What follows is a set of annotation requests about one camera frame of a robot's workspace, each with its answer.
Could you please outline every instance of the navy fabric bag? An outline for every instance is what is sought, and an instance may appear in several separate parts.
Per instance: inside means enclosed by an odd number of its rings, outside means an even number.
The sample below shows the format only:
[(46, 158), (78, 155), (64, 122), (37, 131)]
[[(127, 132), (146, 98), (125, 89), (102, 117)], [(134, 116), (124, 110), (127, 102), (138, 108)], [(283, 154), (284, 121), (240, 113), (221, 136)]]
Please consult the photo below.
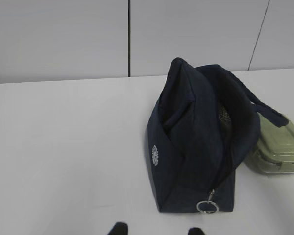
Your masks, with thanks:
[(147, 126), (160, 212), (233, 211), (235, 169), (260, 134), (257, 112), (288, 123), (221, 66), (172, 61)]

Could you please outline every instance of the navy bag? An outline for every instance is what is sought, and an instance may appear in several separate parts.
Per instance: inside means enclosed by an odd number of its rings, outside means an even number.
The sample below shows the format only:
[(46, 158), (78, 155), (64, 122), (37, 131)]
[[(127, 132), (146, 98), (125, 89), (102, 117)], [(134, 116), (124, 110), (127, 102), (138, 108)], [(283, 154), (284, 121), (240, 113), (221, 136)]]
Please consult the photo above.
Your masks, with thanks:
[(233, 211), (235, 169), (260, 134), (257, 112), (288, 124), (221, 66), (172, 61), (147, 126), (160, 212)]

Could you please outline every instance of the white wall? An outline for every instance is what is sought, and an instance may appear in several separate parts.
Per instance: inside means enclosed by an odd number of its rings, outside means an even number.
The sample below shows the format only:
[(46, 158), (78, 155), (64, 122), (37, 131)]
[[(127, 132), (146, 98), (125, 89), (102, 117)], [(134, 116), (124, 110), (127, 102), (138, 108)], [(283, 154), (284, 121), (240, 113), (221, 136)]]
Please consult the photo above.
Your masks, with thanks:
[(131, 74), (166, 74), (172, 59), (247, 70), (268, 0), (131, 0)]
[(0, 0), (0, 83), (128, 75), (127, 0)]
[(294, 68), (294, 0), (271, 0), (251, 70)]
[[(131, 0), (131, 75), (249, 67), (269, 0)], [(250, 69), (294, 68), (294, 0), (271, 0)], [(0, 0), (0, 83), (128, 76), (127, 0)]]

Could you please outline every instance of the container lid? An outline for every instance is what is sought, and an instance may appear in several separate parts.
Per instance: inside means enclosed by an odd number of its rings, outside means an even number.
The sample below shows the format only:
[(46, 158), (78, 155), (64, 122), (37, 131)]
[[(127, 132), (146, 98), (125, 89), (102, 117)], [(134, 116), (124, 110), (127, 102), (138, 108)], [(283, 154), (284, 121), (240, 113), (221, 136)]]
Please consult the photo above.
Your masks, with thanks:
[(261, 134), (257, 147), (262, 156), (272, 163), (294, 163), (294, 125), (276, 127), (261, 114)]

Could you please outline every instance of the white embroidered logo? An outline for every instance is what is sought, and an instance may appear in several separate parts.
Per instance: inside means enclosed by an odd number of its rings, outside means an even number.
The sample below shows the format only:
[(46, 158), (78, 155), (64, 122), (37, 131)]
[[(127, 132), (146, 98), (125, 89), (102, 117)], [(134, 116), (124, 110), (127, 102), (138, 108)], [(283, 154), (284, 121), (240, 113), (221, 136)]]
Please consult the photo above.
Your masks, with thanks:
[(157, 147), (154, 145), (153, 148), (152, 148), (152, 161), (153, 161), (153, 164), (155, 166), (158, 165), (158, 158), (159, 158), (159, 155), (158, 155), (158, 149)]

